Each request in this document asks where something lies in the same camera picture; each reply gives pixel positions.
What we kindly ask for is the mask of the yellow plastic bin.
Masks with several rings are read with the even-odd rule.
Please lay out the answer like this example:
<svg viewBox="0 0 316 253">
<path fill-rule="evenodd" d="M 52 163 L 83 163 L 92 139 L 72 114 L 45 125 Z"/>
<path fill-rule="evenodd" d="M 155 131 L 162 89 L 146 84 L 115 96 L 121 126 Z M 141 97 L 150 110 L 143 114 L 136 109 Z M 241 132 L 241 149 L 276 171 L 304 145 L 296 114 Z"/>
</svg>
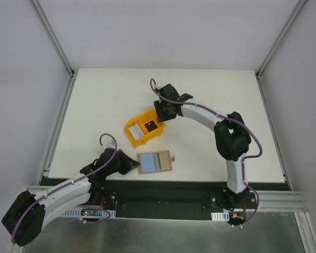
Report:
<svg viewBox="0 0 316 253">
<path fill-rule="evenodd" d="M 146 123 L 150 121 L 154 121 L 157 125 L 157 129 L 153 130 L 152 132 L 148 132 L 144 126 Z M 134 140 L 134 138 L 132 137 L 129 131 L 129 127 L 134 124 L 138 124 L 140 128 L 142 129 L 142 131 L 144 132 L 144 136 L 140 138 L 138 141 Z M 153 139 L 154 137 L 160 136 L 163 133 L 164 127 L 165 127 L 164 122 L 157 121 L 156 111 L 154 109 L 150 109 L 140 114 L 139 116 L 130 119 L 128 123 L 126 124 L 126 126 L 124 127 L 124 132 L 127 138 L 130 140 L 132 146 L 136 148 L 140 145 L 146 144 L 149 140 Z"/>
</svg>

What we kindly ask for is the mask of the brown leather card holder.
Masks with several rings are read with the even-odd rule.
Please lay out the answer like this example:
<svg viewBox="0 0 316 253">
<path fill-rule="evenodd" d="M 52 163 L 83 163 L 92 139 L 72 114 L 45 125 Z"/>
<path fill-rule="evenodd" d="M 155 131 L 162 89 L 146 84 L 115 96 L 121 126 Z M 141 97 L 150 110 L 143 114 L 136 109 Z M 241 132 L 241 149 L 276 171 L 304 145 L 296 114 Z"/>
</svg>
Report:
<svg viewBox="0 0 316 253">
<path fill-rule="evenodd" d="M 139 174 L 151 174 L 151 173 L 167 172 L 167 171 L 173 170 L 172 163 L 175 161 L 175 156 L 171 154 L 170 154 L 171 170 L 165 170 L 165 171 L 158 170 L 157 158 L 156 158 L 156 154 L 158 152 L 147 152 L 147 153 L 137 154 L 137 161 L 140 163 L 140 166 L 138 167 Z"/>
</svg>

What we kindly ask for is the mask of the gold card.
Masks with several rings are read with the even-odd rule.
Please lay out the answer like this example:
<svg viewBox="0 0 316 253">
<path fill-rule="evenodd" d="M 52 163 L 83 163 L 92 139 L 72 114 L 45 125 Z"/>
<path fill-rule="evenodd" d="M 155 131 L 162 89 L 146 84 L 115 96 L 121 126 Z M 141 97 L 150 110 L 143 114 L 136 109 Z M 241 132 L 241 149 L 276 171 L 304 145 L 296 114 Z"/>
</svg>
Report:
<svg viewBox="0 0 316 253">
<path fill-rule="evenodd" d="M 158 152 L 156 158 L 158 170 L 171 170 L 170 153 L 168 150 Z"/>
</svg>

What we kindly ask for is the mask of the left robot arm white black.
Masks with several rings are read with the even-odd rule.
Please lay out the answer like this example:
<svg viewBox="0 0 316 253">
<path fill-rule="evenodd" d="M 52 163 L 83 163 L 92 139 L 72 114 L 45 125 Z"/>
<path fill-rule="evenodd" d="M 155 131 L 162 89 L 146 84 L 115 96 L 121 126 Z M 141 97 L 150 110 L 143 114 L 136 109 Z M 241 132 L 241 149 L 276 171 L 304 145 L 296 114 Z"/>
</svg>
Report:
<svg viewBox="0 0 316 253">
<path fill-rule="evenodd" d="M 74 177 L 39 193 L 20 193 L 2 218 L 11 242 L 22 247 L 32 242 L 52 220 L 71 208 L 100 201 L 105 179 L 119 173 L 126 175 L 140 163 L 122 150 L 107 148 Z"/>
</svg>

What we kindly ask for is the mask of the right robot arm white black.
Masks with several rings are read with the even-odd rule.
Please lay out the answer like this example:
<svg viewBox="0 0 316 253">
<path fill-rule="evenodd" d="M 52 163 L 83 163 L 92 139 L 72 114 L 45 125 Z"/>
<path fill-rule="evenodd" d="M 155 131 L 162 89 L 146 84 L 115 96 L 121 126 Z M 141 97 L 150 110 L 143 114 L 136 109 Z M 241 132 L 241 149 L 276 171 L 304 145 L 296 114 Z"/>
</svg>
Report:
<svg viewBox="0 0 316 253">
<path fill-rule="evenodd" d="M 151 79 L 150 87 L 159 97 L 157 101 L 154 101 L 154 108 L 159 122 L 183 116 L 214 132 L 216 149 L 226 161 L 227 188 L 230 191 L 226 195 L 226 201 L 232 208 L 238 208 L 244 204 L 245 195 L 243 191 L 246 189 L 246 183 L 244 182 L 242 160 L 249 150 L 251 137 L 245 129 L 241 115 L 237 112 L 220 115 L 201 105 L 193 96 L 187 93 L 180 95 L 171 84 L 157 88 L 155 81 Z"/>
</svg>

